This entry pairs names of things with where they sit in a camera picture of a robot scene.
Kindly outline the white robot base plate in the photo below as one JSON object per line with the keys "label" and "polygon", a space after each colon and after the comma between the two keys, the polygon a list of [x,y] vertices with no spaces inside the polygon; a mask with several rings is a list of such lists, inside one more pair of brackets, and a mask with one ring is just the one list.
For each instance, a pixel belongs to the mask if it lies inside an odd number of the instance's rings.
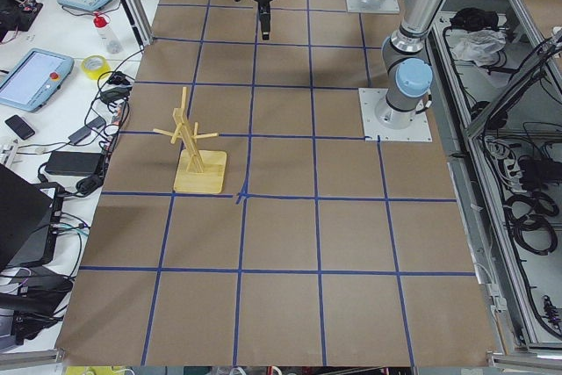
{"label": "white robot base plate", "polygon": [[397,112],[386,102],[387,89],[358,90],[364,138],[367,141],[431,142],[426,112],[420,99],[411,112]]}

